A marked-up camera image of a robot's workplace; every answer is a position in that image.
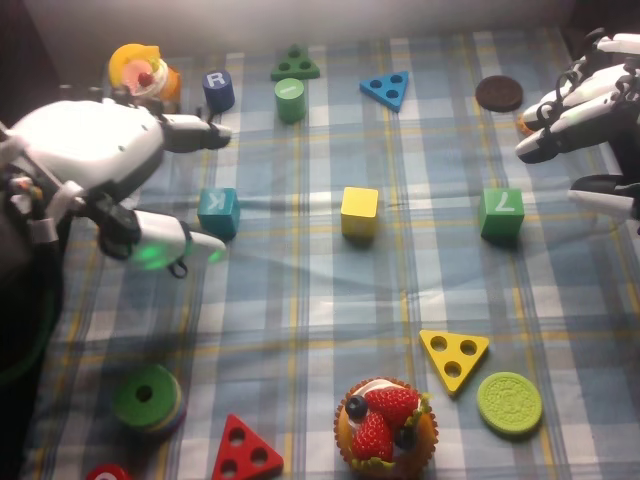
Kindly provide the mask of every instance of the strawberry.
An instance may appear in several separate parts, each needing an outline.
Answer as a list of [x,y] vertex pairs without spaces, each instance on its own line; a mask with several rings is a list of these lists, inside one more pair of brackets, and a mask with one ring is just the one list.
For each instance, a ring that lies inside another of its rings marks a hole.
[[378,457],[385,462],[393,460],[393,435],[379,413],[369,413],[353,438],[351,451],[358,460]]
[[402,387],[371,390],[364,398],[369,411],[381,413],[392,430],[402,427],[420,405],[418,392]]
[[140,75],[138,75],[138,83],[143,88],[148,87],[153,83],[153,75],[147,72],[142,72]]

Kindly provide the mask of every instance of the robotic hand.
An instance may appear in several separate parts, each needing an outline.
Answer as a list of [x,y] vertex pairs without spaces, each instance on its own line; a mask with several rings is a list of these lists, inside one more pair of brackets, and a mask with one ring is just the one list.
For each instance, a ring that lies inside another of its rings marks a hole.
[[126,92],[98,99],[96,90],[89,99],[45,105],[11,129],[0,124],[0,170],[8,172],[13,206],[33,219],[34,186],[46,204],[38,219],[46,225],[34,228],[37,223],[29,221],[32,236],[55,235],[55,225],[70,212],[96,223],[104,254],[144,269],[168,267],[182,277],[187,255],[220,258],[225,245],[219,239],[191,232],[175,217],[128,210],[119,202],[151,176],[165,150],[222,148],[231,131],[196,115],[165,115],[161,101],[134,106]]
[[[640,35],[609,38],[596,30],[586,42],[587,54],[559,76],[554,91],[523,113],[524,124],[535,132],[516,147],[523,162],[541,163],[624,132],[640,133]],[[636,57],[609,66],[616,52]],[[569,198],[594,211],[640,220],[640,183],[623,175],[580,178]]]

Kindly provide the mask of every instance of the dark brown cookie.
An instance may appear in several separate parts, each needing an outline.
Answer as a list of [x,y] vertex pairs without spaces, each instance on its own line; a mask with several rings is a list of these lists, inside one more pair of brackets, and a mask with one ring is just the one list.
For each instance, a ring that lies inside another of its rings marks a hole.
[[478,104],[492,112],[511,112],[522,105],[522,87],[513,78],[494,75],[476,87]]

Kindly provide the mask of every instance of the table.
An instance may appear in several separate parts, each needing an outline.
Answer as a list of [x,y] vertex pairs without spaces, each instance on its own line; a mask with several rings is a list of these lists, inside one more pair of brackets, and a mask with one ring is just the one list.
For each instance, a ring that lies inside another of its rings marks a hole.
[[[433,479],[640,477],[640,268],[632,226],[567,201],[576,178],[610,169],[596,148],[527,166],[514,155],[516,114],[478,107],[474,87],[503,73],[525,106],[569,62],[556,30],[392,39],[309,49],[322,76],[305,82],[309,113],[275,114],[279,55],[172,61],[183,106],[224,67],[236,133],[218,152],[167,155],[134,201],[197,225],[202,187],[235,187],[240,232],[228,261],[190,265],[182,281],[105,260],[76,221],[67,302],[53,335],[26,447],[25,479],[80,479],[115,462],[136,479],[206,479],[226,416],[239,415],[285,460],[284,478],[350,478],[333,413],[358,381],[394,376],[434,395],[440,443]],[[364,78],[409,70],[393,114],[358,92]],[[345,186],[377,188],[369,249],[340,234]],[[515,250],[481,240],[483,187],[521,188]],[[490,353],[455,401],[418,341],[421,329],[485,335]],[[161,363],[188,396],[183,427],[133,446],[110,412],[115,385]],[[531,379],[542,428],[512,443],[482,422],[475,392],[496,371]]]

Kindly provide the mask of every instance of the red triangle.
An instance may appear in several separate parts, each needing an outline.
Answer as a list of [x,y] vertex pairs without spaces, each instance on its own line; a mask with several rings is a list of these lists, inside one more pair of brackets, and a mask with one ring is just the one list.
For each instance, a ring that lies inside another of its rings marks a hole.
[[266,478],[279,474],[283,466],[282,457],[242,420],[233,414],[227,417],[211,480]]

